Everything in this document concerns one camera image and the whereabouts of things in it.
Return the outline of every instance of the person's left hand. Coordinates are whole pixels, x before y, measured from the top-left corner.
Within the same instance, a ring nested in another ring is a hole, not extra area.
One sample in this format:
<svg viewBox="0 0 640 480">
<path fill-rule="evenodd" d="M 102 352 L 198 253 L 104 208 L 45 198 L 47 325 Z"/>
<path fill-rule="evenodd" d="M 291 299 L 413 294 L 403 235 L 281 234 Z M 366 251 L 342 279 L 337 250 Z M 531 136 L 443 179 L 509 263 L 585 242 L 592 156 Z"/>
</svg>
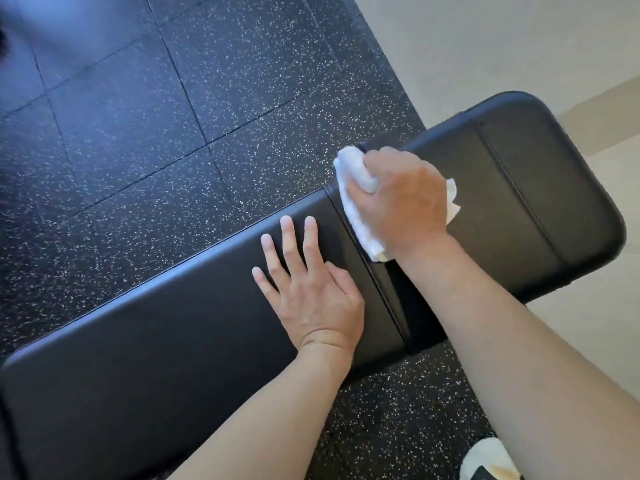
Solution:
<svg viewBox="0 0 640 480">
<path fill-rule="evenodd" d="M 345 269 L 324 262 L 318 247 L 318 229 L 313 217 L 305 219 L 302 261 L 291 217 L 280 220 L 286 272 L 269 234 L 260 238 L 267 268 L 276 288 L 259 267 L 253 277 L 280 318 L 293 345 L 337 347 L 353 359 L 364 327 L 364 300 Z"/>
</svg>

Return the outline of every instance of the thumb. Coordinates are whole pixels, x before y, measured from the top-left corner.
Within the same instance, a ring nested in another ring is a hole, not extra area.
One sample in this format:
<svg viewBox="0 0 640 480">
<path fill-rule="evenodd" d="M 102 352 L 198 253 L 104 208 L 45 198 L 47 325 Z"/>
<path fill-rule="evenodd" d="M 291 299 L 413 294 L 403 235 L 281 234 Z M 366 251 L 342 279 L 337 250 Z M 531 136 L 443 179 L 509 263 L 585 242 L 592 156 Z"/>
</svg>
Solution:
<svg viewBox="0 0 640 480">
<path fill-rule="evenodd" d="M 335 284 L 338 285 L 338 288 L 340 288 L 345 295 L 349 297 L 360 295 L 360 291 L 358 291 L 356 283 L 353 281 L 353 278 L 346 269 L 342 269 L 329 261 L 324 264 L 327 271 L 329 271 L 329 274 L 331 274 Z"/>
<path fill-rule="evenodd" d="M 350 175 L 347 175 L 347 193 L 360 213 L 366 212 L 371 204 L 372 195 L 364 192 Z"/>
</svg>

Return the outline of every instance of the forearm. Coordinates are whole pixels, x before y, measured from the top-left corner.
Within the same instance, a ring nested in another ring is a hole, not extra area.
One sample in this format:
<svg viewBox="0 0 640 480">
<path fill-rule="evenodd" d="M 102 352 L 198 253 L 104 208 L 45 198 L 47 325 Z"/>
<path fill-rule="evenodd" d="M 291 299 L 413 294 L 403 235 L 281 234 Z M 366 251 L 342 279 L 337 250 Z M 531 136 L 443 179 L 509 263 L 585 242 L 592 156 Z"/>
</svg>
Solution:
<svg viewBox="0 0 640 480">
<path fill-rule="evenodd" d="M 350 362 L 304 347 L 238 409 L 171 480 L 302 479 Z"/>
<path fill-rule="evenodd" d="M 451 238 L 399 256 L 525 478 L 631 478 L 640 406 Z"/>
</svg>

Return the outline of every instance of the white shoe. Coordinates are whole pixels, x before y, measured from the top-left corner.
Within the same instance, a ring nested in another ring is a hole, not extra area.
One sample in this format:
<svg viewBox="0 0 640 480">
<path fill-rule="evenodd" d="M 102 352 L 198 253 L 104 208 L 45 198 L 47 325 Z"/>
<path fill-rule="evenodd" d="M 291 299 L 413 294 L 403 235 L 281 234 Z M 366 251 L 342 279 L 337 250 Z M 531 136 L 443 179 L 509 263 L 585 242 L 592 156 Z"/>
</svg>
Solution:
<svg viewBox="0 0 640 480">
<path fill-rule="evenodd" d="M 518 469 L 498 438 L 478 441 L 465 455 L 460 480 L 520 480 Z"/>
</svg>

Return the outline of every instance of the towel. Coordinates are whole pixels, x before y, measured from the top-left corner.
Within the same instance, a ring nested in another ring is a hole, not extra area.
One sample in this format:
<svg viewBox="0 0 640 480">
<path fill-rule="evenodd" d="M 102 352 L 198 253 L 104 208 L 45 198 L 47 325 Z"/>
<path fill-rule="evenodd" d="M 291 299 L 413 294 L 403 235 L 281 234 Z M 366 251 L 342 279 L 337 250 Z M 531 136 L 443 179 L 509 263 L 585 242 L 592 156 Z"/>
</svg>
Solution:
<svg viewBox="0 0 640 480">
<path fill-rule="evenodd" d="M 371 229 L 364 224 L 356 205 L 347 193 L 347 175 L 350 175 L 366 193 L 372 194 L 378 188 L 376 179 L 371 176 L 364 165 L 364 153 L 355 146 L 347 146 L 338 152 L 337 158 L 333 161 L 333 167 L 338 177 L 338 188 L 344 213 L 347 215 L 347 219 L 369 259 L 374 262 L 387 262 L 393 259 L 382 243 L 373 235 Z M 448 179 L 447 224 L 453 220 L 460 210 L 460 207 L 453 203 L 457 193 L 455 181 L 453 178 Z"/>
</svg>

